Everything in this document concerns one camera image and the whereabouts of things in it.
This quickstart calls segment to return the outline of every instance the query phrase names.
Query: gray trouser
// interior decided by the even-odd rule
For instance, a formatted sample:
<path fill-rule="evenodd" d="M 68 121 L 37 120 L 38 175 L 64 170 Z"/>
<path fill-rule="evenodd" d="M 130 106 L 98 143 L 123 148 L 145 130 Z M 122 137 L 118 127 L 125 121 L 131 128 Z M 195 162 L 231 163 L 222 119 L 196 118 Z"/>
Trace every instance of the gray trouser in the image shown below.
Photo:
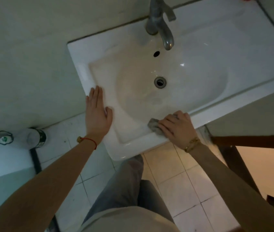
<path fill-rule="evenodd" d="M 164 201 L 148 180 L 141 180 L 141 155 L 124 161 L 100 193 L 84 222 L 96 213 L 110 208 L 139 206 L 153 211 L 174 223 Z"/>

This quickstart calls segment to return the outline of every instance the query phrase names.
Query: faucet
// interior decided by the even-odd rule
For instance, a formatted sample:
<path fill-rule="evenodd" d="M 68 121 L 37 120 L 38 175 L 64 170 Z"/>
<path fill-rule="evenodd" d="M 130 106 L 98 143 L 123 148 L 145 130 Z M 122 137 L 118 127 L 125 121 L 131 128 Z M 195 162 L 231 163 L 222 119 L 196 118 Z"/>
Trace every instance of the faucet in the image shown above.
<path fill-rule="evenodd" d="M 163 19 L 164 12 L 166 13 L 169 22 L 176 19 L 174 11 L 164 2 L 164 0 L 150 1 L 150 15 L 146 25 L 146 31 L 150 35 L 156 35 L 159 32 L 165 50 L 170 50 L 174 46 L 174 37 Z"/>

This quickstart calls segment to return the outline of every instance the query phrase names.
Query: forearm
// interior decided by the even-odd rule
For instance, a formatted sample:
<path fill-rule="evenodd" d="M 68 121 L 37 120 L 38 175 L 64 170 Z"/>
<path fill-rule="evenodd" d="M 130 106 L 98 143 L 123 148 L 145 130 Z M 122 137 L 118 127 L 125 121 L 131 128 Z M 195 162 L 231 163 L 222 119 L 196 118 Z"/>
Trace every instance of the forearm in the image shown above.
<path fill-rule="evenodd" d="M 207 146 L 199 144 L 190 155 L 209 176 L 246 232 L 274 231 L 274 208 L 226 167 Z"/>
<path fill-rule="evenodd" d="M 44 231 L 94 148 L 82 141 L 14 192 L 0 207 L 0 231 Z"/>

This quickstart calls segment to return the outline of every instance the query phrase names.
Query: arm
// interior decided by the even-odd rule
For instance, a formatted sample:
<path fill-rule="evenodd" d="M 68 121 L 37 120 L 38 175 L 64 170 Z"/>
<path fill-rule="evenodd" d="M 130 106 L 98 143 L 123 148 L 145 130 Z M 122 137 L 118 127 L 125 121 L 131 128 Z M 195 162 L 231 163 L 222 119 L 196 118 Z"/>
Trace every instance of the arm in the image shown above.
<path fill-rule="evenodd" d="M 181 149 L 197 138 L 190 117 L 181 111 L 159 121 L 166 137 Z M 274 231 L 274 208 L 199 142 L 190 155 L 213 182 L 231 213 L 246 232 Z"/>
<path fill-rule="evenodd" d="M 109 131 L 112 110 L 103 107 L 102 89 L 91 89 L 86 97 L 86 128 L 99 144 Z M 15 191 L 0 206 L 0 231 L 44 231 L 68 195 L 95 148 L 91 140 L 76 147 Z"/>

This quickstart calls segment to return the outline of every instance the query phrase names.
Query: white ceramic sink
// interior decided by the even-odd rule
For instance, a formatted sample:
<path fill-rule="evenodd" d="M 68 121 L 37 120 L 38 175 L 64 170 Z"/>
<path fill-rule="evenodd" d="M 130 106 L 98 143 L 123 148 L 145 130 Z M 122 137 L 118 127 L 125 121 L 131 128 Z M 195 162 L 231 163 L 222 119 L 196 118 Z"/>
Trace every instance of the white ceramic sink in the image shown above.
<path fill-rule="evenodd" d="M 68 44 L 85 93 L 102 86 L 114 109 L 104 139 L 114 160 L 166 141 L 148 129 L 150 118 L 183 110 L 197 128 L 274 93 L 274 27 L 255 1 L 203 0 L 174 12 L 170 51 L 146 33 L 146 20 Z"/>

